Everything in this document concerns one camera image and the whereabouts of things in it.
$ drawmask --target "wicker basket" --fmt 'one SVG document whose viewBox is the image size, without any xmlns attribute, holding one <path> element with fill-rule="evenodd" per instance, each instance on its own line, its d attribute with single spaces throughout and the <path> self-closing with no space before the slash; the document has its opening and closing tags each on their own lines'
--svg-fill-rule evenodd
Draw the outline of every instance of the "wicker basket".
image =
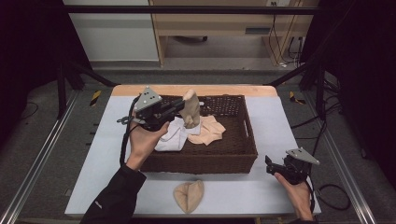
<svg viewBox="0 0 396 224">
<path fill-rule="evenodd" d="M 247 174 L 257 159 L 245 97 L 221 95 L 198 97 L 201 116 L 213 115 L 226 131 L 221 140 L 206 146 L 186 141 L 181 151 L 153 151 L 141 171 L 186 174 Z M 163 96 L 165 102 L 176 96 Z"/>
</svg>

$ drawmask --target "black curtain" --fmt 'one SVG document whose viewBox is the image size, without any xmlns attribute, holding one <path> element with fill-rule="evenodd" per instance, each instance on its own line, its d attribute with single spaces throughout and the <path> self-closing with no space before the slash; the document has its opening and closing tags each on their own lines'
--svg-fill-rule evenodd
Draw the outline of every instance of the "black curtain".
<svg viewBox="0 0 396 224">
<path fill-rule="evenodd" d="M 0 145 L 7 140 L 32 89 L 56 80 L 61 63 L 92 69 L 67 13 L 46 10 L 62 0 L 0 0 Z M 82 88 L 79 73 L 64 67 L 73 88 Z"/>
<path fill-rule="evenodd" d="M 345 1 L 321 1 L 324 7 Z M 361 146 L 376 159 L 396 188 L 396 2 L 357 0 L 332 36 L 323 65 L 338 77 L 340 101 Z M 306 37 L 302 61 L 318 47 L 333 25 L 315 16 Z"/>
</svg>

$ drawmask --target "beige fabric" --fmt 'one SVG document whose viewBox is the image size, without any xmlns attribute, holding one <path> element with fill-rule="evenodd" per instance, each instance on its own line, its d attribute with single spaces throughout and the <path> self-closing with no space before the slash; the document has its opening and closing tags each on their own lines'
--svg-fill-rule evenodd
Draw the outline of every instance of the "beige fabric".
<svg viewBox="0 0 396 224">
<path fill-rule="evenodd" d="M 189 141 L 194 144 L 209 145 L 211 142 L 222 139 L 225 132 L 224 126 L 218 123 L 213 116 L 201 117 L 201 133 L 189 134 Z"/>
<path fill-rule="evenodd" d="M 183 96 L 184 109 L 178 113 L 184 119 L 186 129 L 191 129 L 200 124 L 200 107 L 199 99 L 194 90 L 189 90 Z"/>
<path fill-rule="evenodd" d="M 194 183 L 186 182 L 174 190 L 177 205 L 184 213 L 193 212 L 204 197 L 204 182 L 197 180 Z"/>
</svg>

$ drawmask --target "gripper camera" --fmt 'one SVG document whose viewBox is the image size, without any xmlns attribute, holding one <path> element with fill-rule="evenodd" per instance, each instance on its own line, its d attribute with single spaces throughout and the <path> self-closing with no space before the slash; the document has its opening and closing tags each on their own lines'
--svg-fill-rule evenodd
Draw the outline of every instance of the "gripper camera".
<svg viewBox="0 0 396 224">
<path fill-rule="evenodd" d="M 166 121 L 174 120 L 178 111 L 183 108 L 184 101 L 181 97 L 172 102 L 164 103 L 163 98 L 147 86 L 133 105 L 136 112 L 133 121 L 139 123 L 148 131 L 156 132 L 161 129 Z"/>
<path fill-rule="evenodd" d="M 311 156 L 303 148 L 288 150 L 286 153 L 288 156 L 283 159 L 283 165 L 273 163 L 268 156 L 265 156 L 265 163 L 267 164 L 268 174 L 274 175 L 275 173 L 280 173 L 292 185 L 305 182 L 308 177 L 311 164 L 320 164 L 317 159 Z"/>
</svg>

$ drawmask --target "white table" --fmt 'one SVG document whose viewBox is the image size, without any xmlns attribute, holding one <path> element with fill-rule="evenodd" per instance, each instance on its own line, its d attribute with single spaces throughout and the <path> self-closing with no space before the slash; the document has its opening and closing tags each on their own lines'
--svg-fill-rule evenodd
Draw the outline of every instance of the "white table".
<svg viewBox="0 0 396 224">
<path fill-rule="evenodd" d="M 82 217 L 98 193 L 120 167 L 125 126 L 116 122 L 128 114 L 134 96 L 145 86 L 118 86 L 107 103 L 91 149 L 65 213 Z M 259 157 L 249 174 L 187 175 L 145 173 L 147 181 L 137 196 L 134 217 L 268 217 L 294 213 L 286 191 L 266 173 L 265 155 L 283 164 L 286 150 L 297 148 L 281 101 L 272 87 L 263 86 L 150 86 L 159 94 L 245 94 Z M 173 198 L 174 188 L 201 179 L 205 195 L 198 208 L 186 215 Z M 320 213 L 316 203 L 314 213 Z"/>
</svg>

